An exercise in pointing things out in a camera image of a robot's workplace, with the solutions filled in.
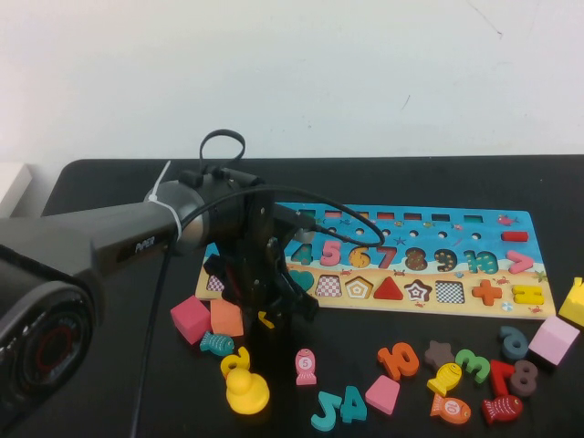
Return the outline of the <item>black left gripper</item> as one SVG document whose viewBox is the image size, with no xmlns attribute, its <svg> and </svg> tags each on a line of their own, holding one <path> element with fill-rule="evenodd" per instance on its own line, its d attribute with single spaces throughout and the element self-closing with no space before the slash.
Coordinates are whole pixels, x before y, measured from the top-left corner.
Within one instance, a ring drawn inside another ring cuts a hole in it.
<svg viewBox="0 0 584 438">
<path fill-rule="evenodd" d="M 297 294 L 284 261 L 296 230 L 272 193 L 253 193 L 245 198 L 242 230 L 217 244 L 222 298 L 240 307 L 244 331 L 252 329 L 259 310 L 276 319 L 300 316 L 309 322 L 318 312 L 315 298 L 304 290 Z"/>
</svg>

